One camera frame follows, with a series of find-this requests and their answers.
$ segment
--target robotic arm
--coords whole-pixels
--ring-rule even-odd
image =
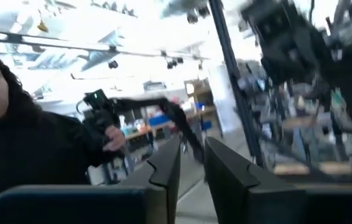
[[[90,114],[96,118],[96,132],[101,133],[101,135],[103,135],[102,133],[108,126],[115,125],[119,127],[119,113],[147,106],[158,106],[187,138],[194,150],[195,159],[201,163],[203,162],[203,146],[191,130],[183,109],[165,97],[147,100],[107,98],[104,91],[100,89],[86,94],[83,101],[92,107]]]

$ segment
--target long dark hair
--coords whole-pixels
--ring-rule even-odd
[[[0,59],[0,71],[9,86],[9,107],[6,116],[11,120],[38,121],[41,108],[34,103],[29,93],[22,88],[18,77]]]

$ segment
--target floor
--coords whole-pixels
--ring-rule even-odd
[[[208,136],[222,140],[228,147],[243,156],[248,157],[249,155],[242,130],[226,133],[223,139],[216,130],[210,131]],[[191,155],[184,154],[180,173],[176,224],[218,223],[209,188],[203,183],[203,176],[203,167],[195,163]]]

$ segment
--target person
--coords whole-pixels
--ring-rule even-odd
[[[113,159],[125,143],[110,126],[111,139],[94,146],[75,118],[42,111],[0,60],[0,192],[26,184],[89,184],[86,170]]]

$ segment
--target black sweater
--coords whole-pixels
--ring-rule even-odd
[[[113,158],[79,120],[44,112],[38,123],[0,121],[0,192],[26,184],[88,184],[88,166]]]

